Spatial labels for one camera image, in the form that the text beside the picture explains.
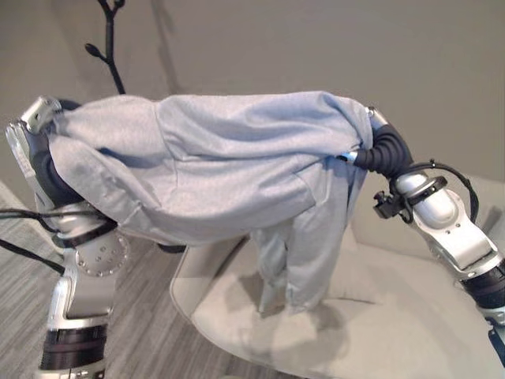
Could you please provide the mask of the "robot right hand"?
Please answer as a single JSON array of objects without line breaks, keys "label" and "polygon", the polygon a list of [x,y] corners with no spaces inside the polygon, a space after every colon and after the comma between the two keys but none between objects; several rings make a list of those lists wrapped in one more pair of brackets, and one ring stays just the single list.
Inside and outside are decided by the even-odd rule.
[{"label": "robot right hand", "polygon": [[369,172],[393,178],[413,164],[410,149],[392,124],[375,107],[366,107],[372,127],[372,147],[345,152],[338,159]]}]

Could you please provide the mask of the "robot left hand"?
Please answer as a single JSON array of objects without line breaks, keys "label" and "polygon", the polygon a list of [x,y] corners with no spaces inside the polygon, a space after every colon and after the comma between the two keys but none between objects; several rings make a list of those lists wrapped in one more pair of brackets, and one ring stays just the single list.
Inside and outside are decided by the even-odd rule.
[{"label": "robot left hand", "polygon": [[40,96],[6,127],[9,147],[41,212],[84,200],[56,171],[47,136],[55,116],[78,107],[80,104],[72,100]]}]

